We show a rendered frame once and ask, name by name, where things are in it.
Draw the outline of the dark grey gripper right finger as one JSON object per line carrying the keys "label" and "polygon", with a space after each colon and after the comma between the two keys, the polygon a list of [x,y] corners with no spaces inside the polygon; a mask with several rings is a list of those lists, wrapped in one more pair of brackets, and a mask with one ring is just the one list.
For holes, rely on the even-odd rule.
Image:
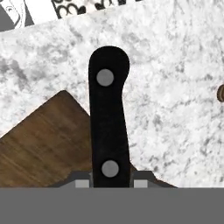
{"label": "dark grey gripper right finger", "polygon": [[157,180],[151,171],[133,171],[130,175],[132,188],[165,187],[165,184]]}

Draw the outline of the brown wooden cutting board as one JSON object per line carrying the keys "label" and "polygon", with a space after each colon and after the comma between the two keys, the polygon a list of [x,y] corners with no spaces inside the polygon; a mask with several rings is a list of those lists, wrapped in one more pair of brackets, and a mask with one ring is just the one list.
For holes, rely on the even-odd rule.
{"label": "brown wooden cutting board", "polygon": [[90,114],[65,90],[0,138],[0,187],[52,187],[92,172]]}

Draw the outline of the small brown round object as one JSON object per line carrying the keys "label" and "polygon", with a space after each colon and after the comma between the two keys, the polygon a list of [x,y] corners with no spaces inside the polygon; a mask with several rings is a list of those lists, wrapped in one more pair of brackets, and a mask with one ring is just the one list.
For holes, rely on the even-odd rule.
{"label": "small brown round object", "polygon": [[219,86],[217,90],[217,99],[219,102],[224,102],[224,85]]}

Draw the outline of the black handled knife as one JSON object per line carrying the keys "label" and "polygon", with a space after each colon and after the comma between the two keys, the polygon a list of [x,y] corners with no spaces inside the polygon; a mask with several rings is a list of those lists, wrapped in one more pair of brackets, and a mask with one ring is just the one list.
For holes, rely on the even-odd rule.
{"label": "black handled knife", "polygon": [[123,113],[123,85],[130,70],[119,47],[95,50],[88,63],[92,166],[95,187],[130,185],[130,152]]}

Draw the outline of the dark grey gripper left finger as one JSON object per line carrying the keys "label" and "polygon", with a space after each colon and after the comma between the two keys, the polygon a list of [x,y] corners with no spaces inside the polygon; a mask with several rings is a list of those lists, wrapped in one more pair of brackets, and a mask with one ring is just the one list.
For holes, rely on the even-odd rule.
{"label": "dark grey gripper left finger", "polygon": [[72,171],[64,180],[61,180],[52,187],[72,186],[75,188],[91,188],[93,177],[91,171]]}

